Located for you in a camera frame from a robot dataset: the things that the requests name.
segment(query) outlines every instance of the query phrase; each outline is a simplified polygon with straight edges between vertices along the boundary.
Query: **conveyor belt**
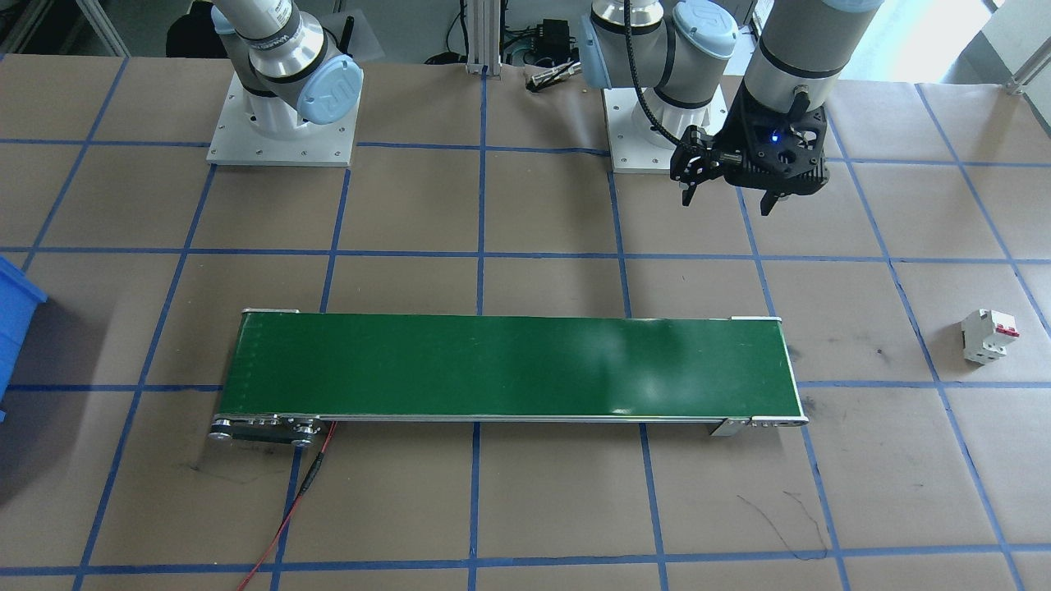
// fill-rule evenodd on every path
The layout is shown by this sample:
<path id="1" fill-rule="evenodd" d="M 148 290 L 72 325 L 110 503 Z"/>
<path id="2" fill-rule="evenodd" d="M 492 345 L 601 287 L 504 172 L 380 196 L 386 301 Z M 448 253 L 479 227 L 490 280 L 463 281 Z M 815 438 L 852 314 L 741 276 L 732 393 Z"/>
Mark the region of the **conveyor belt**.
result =
<path id="1" fill-rule="evenodd" d="M 246 311 L 212 436 L 320 421 L 804 425 L 780 319 Z"/>

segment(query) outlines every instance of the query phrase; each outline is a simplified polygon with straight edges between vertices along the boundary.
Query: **floor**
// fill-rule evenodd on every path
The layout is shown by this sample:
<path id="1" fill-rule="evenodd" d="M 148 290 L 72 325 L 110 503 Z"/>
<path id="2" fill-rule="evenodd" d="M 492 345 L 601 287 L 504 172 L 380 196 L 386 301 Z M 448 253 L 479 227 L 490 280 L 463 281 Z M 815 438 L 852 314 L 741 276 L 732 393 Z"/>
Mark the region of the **floor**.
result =
<path id="1" fill-rule="evenodd" d="M 812 421 L 345 426 L 250 589 L 1051 588 L 1051 140 L 1022 99 L 844 81 L 829 186 L 761 218 L 612 175 L 599 94 L 510 68 L 368 65 L 351 170 L 217 169 L 229 76 L 0 62 L 0 254 L 50 295 L 4 399 L 0 588 L 236 585 L 312 458 L 205 436 L 245 307 L 777 314 Z M 1023 332 L 987 367 L 978 307 Z"/>

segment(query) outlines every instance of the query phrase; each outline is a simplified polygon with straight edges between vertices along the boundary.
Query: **metal mounting plate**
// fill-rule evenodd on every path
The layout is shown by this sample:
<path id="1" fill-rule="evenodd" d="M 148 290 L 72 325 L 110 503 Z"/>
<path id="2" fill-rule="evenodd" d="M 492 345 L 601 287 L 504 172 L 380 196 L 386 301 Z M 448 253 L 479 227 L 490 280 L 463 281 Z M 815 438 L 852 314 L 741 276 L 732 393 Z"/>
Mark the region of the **metal mounting plate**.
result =
<path id="1" fill-rule="evenodd" d="M 632 123 L 632 113 L 639 104 L 635 88 L 605 88 L 602 96 L 605 99 L 605 128 L 610 135 L 613 171 L 666 175 L 672 166 L 672 152 L 675 149 L 671 144 L 667 149 L 663 149 L 650 143 Z M 716 88 L 707 108 L 712 121 L 703 129 L 705 134 L 714 136 L 726 121 L 726 101 L 723 99 L 722 86 Z"/>
<path id="2" fill-rule="evenodd" d="M 317 125 L 309 136 L 279 140 L 263 136 L 255 129 L 249 120 L 251 109 L 246 95 L 234 75 L 208 148 L 208 162 L 240 166 L 350 165 L 360 98 L 339 121 Z"/>

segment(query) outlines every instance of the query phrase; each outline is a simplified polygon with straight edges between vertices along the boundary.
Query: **metal bracket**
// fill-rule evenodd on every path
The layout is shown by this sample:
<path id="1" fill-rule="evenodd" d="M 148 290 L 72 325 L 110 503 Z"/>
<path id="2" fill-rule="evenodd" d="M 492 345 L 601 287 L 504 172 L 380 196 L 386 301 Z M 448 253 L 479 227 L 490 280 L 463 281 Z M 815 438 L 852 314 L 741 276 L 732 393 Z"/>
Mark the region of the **metal bracket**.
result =
<path id="1" fill-rule="evenodd" d="M 264 136 L 253 123 L 248 93 L 236 74 L 230 81 L 223 110 L 215 125 L 206 160 L 220 165 L 246 166 L 349 166 L 354 145 L 357 107 L 335 123 L 309 126 L 308 133 L 290 138 Z"/>
<path id="2" fill-rule="evenodd" d="M 221 442 L 245 440 L 310 447 L 322 426 L 317 419 L 286 419 L 276 414 L 247 420 L 215 415 L 208 437 Z"/>
<path id="3" fill-rule="evenodd" d="M 490 77 L 500 75 L 500 2 L 468 0 L 467 70 Z"/>
<path id="4" fill-rule="evenodd" d="M 803 427 L 810 423 L 806 416 L 753 416 L 753 427 Z"/>
<path id="5" fill-rule="evenodd" d="M 713 437 L 728 437 L 748 424 L 747 419 L 727 419 L 718 425 L 708 425 L 708 434 Z"/>
<path id="6" fill-rule="evenodd" d="M 810 422 L 806 416 L 753 416 L 751 419 L 726 419 L 718 425 L 708 425 L 713 437 L 728 437 L 746 426 L 751 427 L 802 427 Z"/>
<path id="7" fill-rule="evenodd" d="M 662 148 L 651 143 L 632 121 L 632 114 L 639 104 L 635 88 L 605 88 L 602 90 L 602 97 L 605 99 L 605 125 L 610 136 L 613 171 L 667 175 L 675 146 L 667 143 L 667 147 Z M 726 101 L 723 99 L 721 87 L 716 88 L 716 94 L 706 107 L 697 110 L 705 109 L 707 117 L 704 118 L 703 114 L 699 116 L 707 119 L 707 123 L 701 125 L 704 121 L 698 121 L 695 124 L 705 134 L 714 136 L 722 129 L 726 121 Z"/>

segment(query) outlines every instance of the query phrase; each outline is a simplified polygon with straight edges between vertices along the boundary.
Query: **cable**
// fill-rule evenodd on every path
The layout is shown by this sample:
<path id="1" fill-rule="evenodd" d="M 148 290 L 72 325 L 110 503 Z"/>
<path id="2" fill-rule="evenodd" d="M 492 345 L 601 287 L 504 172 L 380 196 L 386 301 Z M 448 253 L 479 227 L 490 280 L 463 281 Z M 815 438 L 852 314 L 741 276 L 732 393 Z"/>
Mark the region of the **cable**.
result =
<path id="1" fill-rule="evenodd" d="M 632 85 L 635 86 L 635 95 L 639 98 L 639 106 L 642 107 L 642 113 L 645 114 L 646 119 L 650 120 L 650 124 L 653 125 L 653 130 L 663 136 L 664 139 L 676 146 L 689 150 L 688 145 L 673 136 L 671 131 L 661 125 L 660 121 L 657 121 L 657 117 L 650 110 L 646 100 L 642 98 L 642 87 L 639 85 L 639 73 L 635 69 L 635 48 L 632 46 L 632 0 L 624 0 L 624 43 L 627 45 L 627 68 L 632 73 Z"/>
<path id="2" fill-rule="evenodd" d="M 252 579 L 253 576 L 255 576 L 255 573 L 259 572 L 260 567 L 262 567 L 263 563 L 266 562 L 266 558 L 267 556 L 270 555 L 270 552 L 273 552 L 274 546 L 276 546 L 277 541 L 281 539 L 281 534 L 288 527 L 288 522 L 292 519 L 292 514 L 295 513 L 295 508 L 300 506 L 300 501 L 303 500 L 303 495 L 307 492 L 307 489 L 310 488 L 310 485 L 313 484 L 314 476 L 317 475 L 317 470 L 320 470 L 322 467 L 322 460 L 325 458 L 325 450 L 328 449 L 328 444 L 329 442 L 332 441 L 332 433 L 334 432 L 335 432 L 335 423 L 331 423 L 329 425 L 329 432 L 327 435 L 325 435 L 325 443 L 322 444 L 321 451 L 317 452 L 317 455 L 314 456 L 313 463 L 310 464 L 310 469 L 307 470 L 307 475 L 305 478 L 303 478 L 303 484 L 300 485 L 300 492 L 295 493 L 295 498 L 292 500 L 291 507 L 289 507 L 288 512 L 285 513 L 285 518 L 282 519 L 281 527 L 277 528 L 277 533 L 273 534 L 273 539 L 270 541 L 270 546 L 268 546 L 266 552 L 263 552 L 263 555 L 260 556 L 259 562 L 255 563 L 255 566 L 252 567 L 252 570 L 248 571 L 248 574 L 246 574 L 245 577 L 241 579 L 241 585 L 238 586 L 238 591 L 244 591 L 245 587 L 248 586 L 248 583 Z"/>
<path id="3" fill-rule="evenodd" d="M 463 30 L 463 55 L 471 55 L 471 46 L 467 42 L 467 0 L 460 0 L 460 28 Z"/>

